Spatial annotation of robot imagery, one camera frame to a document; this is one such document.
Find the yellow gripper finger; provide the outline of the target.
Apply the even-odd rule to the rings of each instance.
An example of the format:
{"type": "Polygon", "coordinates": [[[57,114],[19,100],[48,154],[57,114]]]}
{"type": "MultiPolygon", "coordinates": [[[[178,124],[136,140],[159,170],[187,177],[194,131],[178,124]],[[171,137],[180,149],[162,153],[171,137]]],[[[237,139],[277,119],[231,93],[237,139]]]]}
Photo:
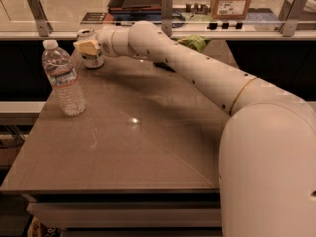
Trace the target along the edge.
{"type": "Polygon", "coordinates": [[[74,42],[73,45],[75,49],[82,54],[97,55],[100,50],[95,39],[78,40],[74,42]]]}

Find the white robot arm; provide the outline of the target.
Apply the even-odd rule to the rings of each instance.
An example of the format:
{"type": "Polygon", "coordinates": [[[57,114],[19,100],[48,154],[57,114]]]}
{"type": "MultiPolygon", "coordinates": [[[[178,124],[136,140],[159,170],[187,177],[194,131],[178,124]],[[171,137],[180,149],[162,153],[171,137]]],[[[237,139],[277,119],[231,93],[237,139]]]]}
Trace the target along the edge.
{"type": "Polygon", "coordinates": [[[316,113],[309,103],[172,41],[147,21],[106,25],[74,46],[163,62],[229,114],[219,147],[223,237],[316,237],[316,113]]]}

